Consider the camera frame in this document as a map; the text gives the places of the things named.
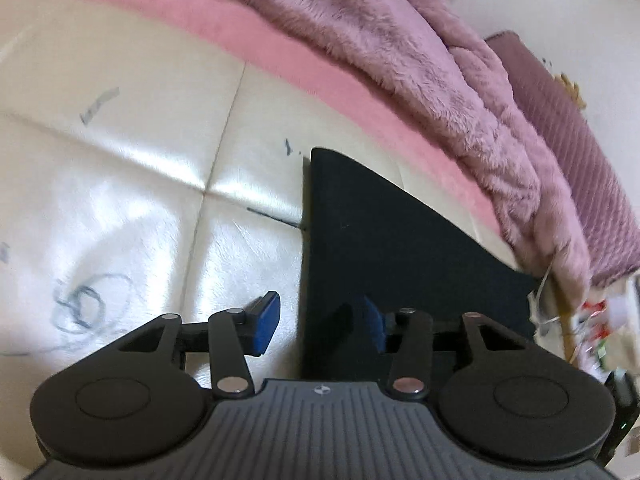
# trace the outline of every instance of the black mat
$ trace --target black mat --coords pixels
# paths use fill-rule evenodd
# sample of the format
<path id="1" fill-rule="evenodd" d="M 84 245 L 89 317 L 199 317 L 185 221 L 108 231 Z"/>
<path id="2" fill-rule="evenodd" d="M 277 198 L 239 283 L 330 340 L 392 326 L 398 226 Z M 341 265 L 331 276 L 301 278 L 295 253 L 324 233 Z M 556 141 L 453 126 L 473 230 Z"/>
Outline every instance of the black mat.
<path id="1" fill-rule="evenodd" d="M 482 312 L 532 338 L 532 277 L 505 266 L 434 210 L 354 160 L 316 148 L 311 159 L 308 300 L 302 375 L 378 380 L 380 358 L 359 311 L 410 306 L 435 320 Z"/>

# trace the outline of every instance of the pink blanket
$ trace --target pink blanket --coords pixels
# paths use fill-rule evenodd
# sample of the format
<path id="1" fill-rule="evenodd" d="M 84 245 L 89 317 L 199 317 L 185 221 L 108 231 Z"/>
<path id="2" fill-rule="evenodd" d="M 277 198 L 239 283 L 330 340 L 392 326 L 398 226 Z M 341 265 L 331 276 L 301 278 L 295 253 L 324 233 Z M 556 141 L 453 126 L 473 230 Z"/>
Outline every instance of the pink blanket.
<path id="1" fill-rule="evenodd" d="M 513 105 L 499 61 L 444 1 L 424 0 L 421 8 L 422 0 L 412 0 L 422 16 L 407 0 L 241 1 L 362 69 L 411 110 L 491 195 L 502 232 L 527 267 L 541 272 L 553 261 L 570 301 L 580 303 L 589 260 L 568 186 Z"/>

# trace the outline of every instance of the black pen mark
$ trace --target black pen mark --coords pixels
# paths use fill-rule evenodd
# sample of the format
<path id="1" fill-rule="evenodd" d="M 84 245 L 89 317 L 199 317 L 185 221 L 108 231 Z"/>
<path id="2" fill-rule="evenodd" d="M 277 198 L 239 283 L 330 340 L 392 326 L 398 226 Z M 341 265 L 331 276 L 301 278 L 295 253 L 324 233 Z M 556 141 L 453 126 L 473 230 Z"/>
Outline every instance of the black pen mark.
<path id="1" fill-rule="evenodd" d="M 102 107 L 102 105 L 105 104 L 105 102 L 110 101 L 111 99 L 115 99 L 119 95 L 120 88 L 118 87 L 111 88 L 110 90 L 107 90 L 106 92 L 100 94 L 100 97 L 98 97 L 94 101 L 94 104 L 89 106 L 84 114 L 80 114 L 80 120 L 82 121 L 82 124 L 84 124 L 84 126 L 87 126 L 94 118 L 94 116 L 98 113 L 98 110 Z"/>
<path id="2" fill-rule="evenodd" d="M 103 298 L 100 289 L 110 282 L 110 292 L 116 291 L 122 297 L 118 304 L 110 304 Z M 33 351 L 0 351 L 0 356 L 17 357 L 48 354 L 55 351 L 76 352 L 101 336 L 113 336 L 116 325 L 127 313 L 132 300 L 133 281 L 124 274 L 96 274 L 76 286 L 66 296 L 60 289 L 58 280 L 53 293 L 55 306 L 50 318 L 51 324 L 60 334 L 60 344 Z"/>
<path id="3" fill-rule="evenodd" d="M 9 264 L 9 249 L 11 249 L 11 247 L 9 247 L 9 244 L 2 242 L 0 244 L 0 262 L 4 263 L 4 264 Z"/>

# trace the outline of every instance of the mauve pillow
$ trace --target mauve pillow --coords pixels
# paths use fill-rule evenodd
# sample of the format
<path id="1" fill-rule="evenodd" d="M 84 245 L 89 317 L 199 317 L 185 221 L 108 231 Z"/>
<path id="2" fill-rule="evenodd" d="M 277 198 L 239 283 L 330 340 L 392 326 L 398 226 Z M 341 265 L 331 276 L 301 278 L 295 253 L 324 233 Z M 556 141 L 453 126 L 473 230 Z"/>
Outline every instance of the mauve pillow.
<path id="1" fill-rule="evenodd" d="M 514 32 L 486 40 L 502 60 L 513 97 L 558 159 L 591 253 L 593 285 L 640 267 L 640 228 L 613 168 L 583 116 Z"/>

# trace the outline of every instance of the wall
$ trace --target wall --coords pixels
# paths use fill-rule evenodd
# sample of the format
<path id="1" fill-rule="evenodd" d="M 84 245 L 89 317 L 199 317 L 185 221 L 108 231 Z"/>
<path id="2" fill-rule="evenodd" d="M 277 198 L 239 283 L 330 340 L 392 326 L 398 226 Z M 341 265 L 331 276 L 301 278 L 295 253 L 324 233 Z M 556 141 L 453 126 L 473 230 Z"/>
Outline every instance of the wall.
<path id="1" fill-rule="evenodd" d="M 640 218 L 640 0 L 450 3 L 482 37 L 513 29 L 553 73 L 578 82 L 584 115 Z"/>

